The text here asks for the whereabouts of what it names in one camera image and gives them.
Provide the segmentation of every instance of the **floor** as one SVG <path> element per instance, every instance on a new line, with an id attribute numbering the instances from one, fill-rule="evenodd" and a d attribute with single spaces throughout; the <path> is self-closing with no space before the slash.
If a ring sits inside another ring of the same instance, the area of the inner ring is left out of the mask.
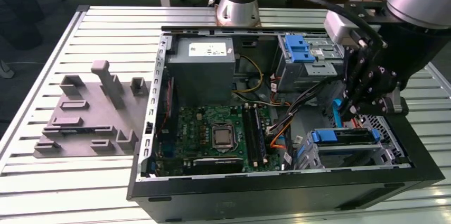
<path id="1" fill-rule="evenodd" d="M 46 20 L 38 23 L 43 44 L 30 51 L 18 51 L 0 38 L 0 58 L 15 71 L 13 79 L 0 79 L 0 137 L 7 130 L 22 102 L 29 94 L 50 54 L 74 16 L 79 5 L 102 6 L 161 6 L 159 0 L 38 0 L 46 14 Z M 171 0 L 173 6 L 206 6 L 209 0 Z M 260 0 L 261 7 L 285 7 L 285 0 Z M 442 74 L 451 80 L 451 43 L 434 59 Z"/>

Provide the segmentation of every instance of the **blue plastic clip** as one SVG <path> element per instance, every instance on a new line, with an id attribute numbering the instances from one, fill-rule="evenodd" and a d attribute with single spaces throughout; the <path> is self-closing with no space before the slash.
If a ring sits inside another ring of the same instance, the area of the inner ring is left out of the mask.
<path id="1" fill-rule="evenodd" d="M 340 108 L 342 105 L 342 100 L 334 99 L 333 101 L 333 113 L 334 113 L 334 119 L 336 119 L 336 124 L 338 128 L 344 127 L 344 122 L 341 118 L 341 113 L 340 113 Z"/>
<path id="2" fill-rule="evenodd" d="M 292 62 L 314 63 L 316 57 L 310 54 L 310 45 L 302 35 L 286 35 L 285 45 L 292 54 Z"/>
<path id="3" fill-rule="evenodd" d="M 372 133 L 373 133 L 374 141 L 380 142 L 380 140 L 381 140 L 381 134 L 380 134 L 378 129 L 373 129 Z"/>

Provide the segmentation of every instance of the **ventilation grille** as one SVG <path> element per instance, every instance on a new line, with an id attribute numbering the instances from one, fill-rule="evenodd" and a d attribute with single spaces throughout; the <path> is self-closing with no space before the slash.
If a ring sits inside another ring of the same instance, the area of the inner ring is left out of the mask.
<path id="1" fill-rule="evenodd" d="M 385 142 L 389 141 L 392 137 L 386 127 L 381 124 L 378 117 L 377 116 L 362 116 L 362 117 L 366 121 L 369 121 L 372 128 L 378 129 Z"/>

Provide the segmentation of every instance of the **yellow wire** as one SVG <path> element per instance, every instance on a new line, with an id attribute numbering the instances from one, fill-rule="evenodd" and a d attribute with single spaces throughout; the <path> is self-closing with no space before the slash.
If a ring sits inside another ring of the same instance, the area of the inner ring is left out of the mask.
<path id="1" fill-rule="evenodd" d="M 233 90 L 234 93 L 252 92 L 256 89 L 258 89 L 262 86 L 262 83 L 264 83 L 264 73 L 262 73 L 261 67 L 257 65 L 257 63 L 253 61 L 253 59 L 250 59 L 248 56 L 242 55 L 242 57 L 245 57 L 252 62 L 252 64 L 256 66 L 257 70 L 260 70 L 261 80 L 260 80 L 260 84 L 254 88 L 244 89 L 244 90 Z"/>

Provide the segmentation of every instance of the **sticker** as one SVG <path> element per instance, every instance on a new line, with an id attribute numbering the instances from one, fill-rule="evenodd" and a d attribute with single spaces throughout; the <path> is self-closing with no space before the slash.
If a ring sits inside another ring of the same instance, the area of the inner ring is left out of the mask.
<path id="1" fill-rule="evenodd" d="M 285 158 L 285 160 L 289 162 L 289 164 L 292 165 L 292 156 L 289 155 L 289 153 L 288 152 L 285 152 L 285 155 L 284 155 L 284 158 Z"/>
<path id="2" fill-rule="evenodd" d="M 272 83 L 272 92 L 278 93 L 278 84 Z"/>
<path id="3" fill-rule="evenodd" d="M 189 56 L 191 57 L 227 56 L 226 43 L 191 43 Z"/>
<path id="4" fill-rule="evenodd" d="M 316 48 L 310 50 L 312 55 L 325 55 L 324 50 L 321 48 Z"/>
<path id="5" fill-rule="evenodd" d="M 304 137 L 297 136 L 296 140 L 294 140 L 294 144 L 301 144 L 304 141 Z"/>

